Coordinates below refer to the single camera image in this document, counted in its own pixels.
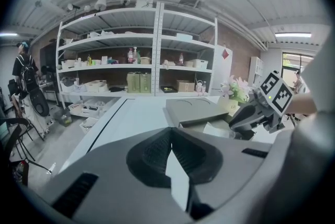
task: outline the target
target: black chair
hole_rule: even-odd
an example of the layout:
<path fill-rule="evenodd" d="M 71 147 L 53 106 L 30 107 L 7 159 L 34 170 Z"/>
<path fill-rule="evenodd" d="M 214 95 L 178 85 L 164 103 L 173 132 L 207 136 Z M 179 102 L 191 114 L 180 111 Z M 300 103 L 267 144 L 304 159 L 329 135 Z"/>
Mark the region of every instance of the black chair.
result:
<path fill-rule="evenodd" d="M 17 152 L 18 152 L 18 154 L 19 154 L 19 156 L 20 156 L 20 158 L 22 160 L 26 160 L 27 163 L 31 163 L 33 165 L 36 165 L 36 166 L 40 167 L 40 168 L 43 168 L 43 169 L 47 170 L 51 174 L 52 172 L 49 169 L 47 169 L 46 167 L 44 167 L 44 166 L 42 166 L 42 165 L 40 165 L 38 163 L 35 163 L 35 159 L 32 157 L 32 155 L 30 154 L 30 152 L 28 151 L 28 149 L 26 148 L 26 146 L 23 144 L 22 137 L 23 137 L 23 135 L 25 133 L 28 134 L 28 127 L 33 126 L 33 124 L 30 121 L 28 121 L 26 119 L 23 119 L 23 118 L 5 118 L 5 119 L 0 119 L 0 125 L 3 124 L 4 122 L 7 123 L 7 126 L 8 125 L 16 126 L 16 128 L 14 129 L 14 131 L 10 135 L 7 143 L 4 146 L 4 151 L 5 151 L 6 157 L 9 159 L 11 151 L 13 150 L 14 147 L 16 147 L 16 150 L 17 150 Z M 21 128 L 20 125 L 24 125 L 26 127 L 26 130 L 22 130 L 22 128 Z M 22 152 L 24 154 L 24 158 L 21 156 L 21 154 L 19 152 L 19 149 L 17 147 L 18 145 L 21 147 L 21 150 L 22 150 Z M 27 156 L 27 154 L 26 154 L 26 152 L 25 152 L 24 149 L 26 149 L 27 153 L 33 159 L 33 161 L 28 158 L 28 156 Z"/>

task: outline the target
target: shelf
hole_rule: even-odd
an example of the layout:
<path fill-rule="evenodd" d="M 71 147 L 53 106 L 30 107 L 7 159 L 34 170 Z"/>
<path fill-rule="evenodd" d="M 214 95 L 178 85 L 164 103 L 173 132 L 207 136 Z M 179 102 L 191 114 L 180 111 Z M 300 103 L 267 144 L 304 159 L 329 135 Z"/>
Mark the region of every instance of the shelf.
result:
<path fill-rule="evenodd" d="M 159 66 L 160 69 L 166 70 L 166 68 L 163 65 Z M 179 70 L 179 71 L 195 71 L 195 72 L 207 72 L 211 73 L 211 70 L 205 70 L 200 68 L 189 68 L 185 66 L 169 66 L 168 70 Z"/>
<path fill-rule="evenodd" d="M 153 28 L 156 8 L 121 8 L 78 18 L 62 29 L 76 34 L 122 28 Z"/>
<path fill-rule="evenodd" d="M 121 92 L 61 92 L 61 95 L 69 95 L 69 96 L 107 96 L 107 97 L 136 97 L 136 96 L 153 96 L 154 94 L 145 94 L 145 93 L 127 93 L 124 91 Z"/>
<path fill-rule="evenodd" d="M 84 66 L 79 68 L 70 68 L 57 70 L 57 73 L 71 72 L 71 71 L 86 71 L 86 70 L 99 70 L 99 69 L 151 69 L 152 65 L 146 64 L 107 64 L 107 65 L 94 65 Z"/>
<path fill-rule="evenodd" d="M 180 96 L 180 97 L 182 97 L 182 96 L 208 96 L 208 93 L 205 92 L 204 94 L 202 94 L 202 93 L 199 94 L 196 91 L 194 91 L 194 92 L 164 93 L 163 90 L 160 89 L 157 95 L 158 96 Z"/>
<path fill-rule="evenodd" d="M 172 10 L 164 10 L 163 29 L 199 35 L 213 26 L 215 26 L 214 22 L 210 22 L 200 17 Z"/>
<path fill-rule="evenodd" d="M 161 47 L 165 49 L 183 50 L 191 52 L 198 52 L 208 48 L 214 50 L 215 48 L 215 46 L 213 46 L 212 44 L 208 44 L 205 42 L 200 42 L 196 40 L 185 41 L 179 37 L 168 35 L 162 35 Z"/>
<path fill-rule="evenodd" d="M 103 35 L 95 38 L 71 42 L 58 48 L 60 50 L 89 51 L 111 47 L 151 47 L 153 34 L 150 33 L 121 33 Z"/>

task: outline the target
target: white wall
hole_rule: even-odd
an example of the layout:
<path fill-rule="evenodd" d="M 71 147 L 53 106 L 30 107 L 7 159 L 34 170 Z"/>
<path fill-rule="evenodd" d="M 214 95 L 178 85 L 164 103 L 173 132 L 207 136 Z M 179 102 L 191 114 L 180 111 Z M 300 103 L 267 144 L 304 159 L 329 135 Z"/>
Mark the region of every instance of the white wall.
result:
<path fill-rule="evenodd" d="M 17 48 L 16 47 L 0 47 L 0 87 L 4 98 L 6 100 L 7 107 L 11 105 L 9 100 L 9 90 L 8 90 L 8 81 L 14 79 L 12 76 L 13 65 L 15 58 L 17 57 Z"/>

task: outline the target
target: white cabinet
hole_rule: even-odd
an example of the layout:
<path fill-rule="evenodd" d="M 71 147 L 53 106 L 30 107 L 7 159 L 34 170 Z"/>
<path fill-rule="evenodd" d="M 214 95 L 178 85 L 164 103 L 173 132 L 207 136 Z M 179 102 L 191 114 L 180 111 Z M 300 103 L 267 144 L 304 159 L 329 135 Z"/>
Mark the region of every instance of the white cabinet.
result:
<path fill-rule="evenodd" d="M 263 76 L 263 61 L 258 57 L 251 57 L 248 85 L 258 87 Z"/>

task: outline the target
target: white table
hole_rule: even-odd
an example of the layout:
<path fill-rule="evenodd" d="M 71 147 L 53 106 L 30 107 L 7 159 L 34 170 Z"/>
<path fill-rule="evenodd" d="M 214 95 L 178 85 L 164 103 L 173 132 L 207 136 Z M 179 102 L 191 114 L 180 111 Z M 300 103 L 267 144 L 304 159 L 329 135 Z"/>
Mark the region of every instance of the white table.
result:
<path fill-rule="evenodd" d="M 208 96 L 205 98 L 214 103 L 219 100 L 219 96 Z M 180 99 L 180 97 L 120 98 L 78 144 L 60 169 L 60 172 L 84 156 L 89 150 L 104 144 L 154 129 L 173 127 L 165 110 L 167 99 Z M 258 126 L 254 131 L 256 131 L 256 134 L 252 140 L 266 143 L 273 143 L 280 132 L 269 134 L 263 126 Z"/>

